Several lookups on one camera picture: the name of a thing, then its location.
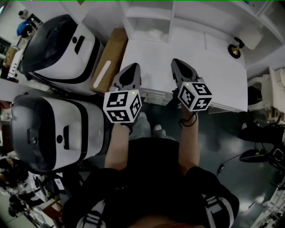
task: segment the black t-shirt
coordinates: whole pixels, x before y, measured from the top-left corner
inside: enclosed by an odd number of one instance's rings
[[[91,173],[81,193],[64,206],[65,227],[75,228],[78,221],[104,199],[102,220],[108,228],[127,228],[150,214],[209,227],[202,194],[226,198],[236,217],[239,201],[215,175],[199,167],[191,168],[185,177],[181,175],[178,151],[179,143],[169,139],[130,141],[127,168],[122,172],[100,169]],[[228,219],[220,219],[216,227],[228,225]]]

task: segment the black round button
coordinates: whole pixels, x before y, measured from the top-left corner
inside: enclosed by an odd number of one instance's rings
[[[73,42],[74,44],[76,44],[77,38],[76,38],[76,37],[73,37],[73,38],[72,38],[72,42]]]
[[[61,143],[62,142],[62,136],[61,135],[58,135],[57,136],[57,143]]]

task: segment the person's right arm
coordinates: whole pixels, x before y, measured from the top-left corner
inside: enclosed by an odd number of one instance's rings
[[[193,113],[189,112],[184,105],[182,105],[182,119],[189,119]],[[193,116],[189,121],[184,122],[185,125],[191,125],[195,121]],[[179,165],[182,174],[185,176],[187,171],[195,166],[199,166],[200,151],[198,142],[198,127],[199,120],[197,116],[196,122],[189,127],[182,125],[181,139],[179,145]]]

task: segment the forearm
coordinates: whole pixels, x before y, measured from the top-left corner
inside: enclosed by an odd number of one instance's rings
[[[183,112],[183,119],[190,118],[192,113]],[[191,125],[195,121],[193,116],[185,125]],[[198,128],[199,120],[197,116],[196,122],[189,127],[182,125],[181,139],[179,145],[179,164],[182,173],[185,175],[187,171],[193,166],[199,166],[200,162],[200,151],[198,141]]]
[[[114,124],[111,142],[105,159],[105,168],[123,170],[128,162],[129,128]]]

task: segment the short sleeve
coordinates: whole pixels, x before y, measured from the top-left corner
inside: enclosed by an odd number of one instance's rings
[[[194,187],[200,194],[225,198],[230,203],[236,218],[240,206],[238,198],[223,186],[213,173],[200,167],[192,167],[185,175],[185,184],[188,187]]]

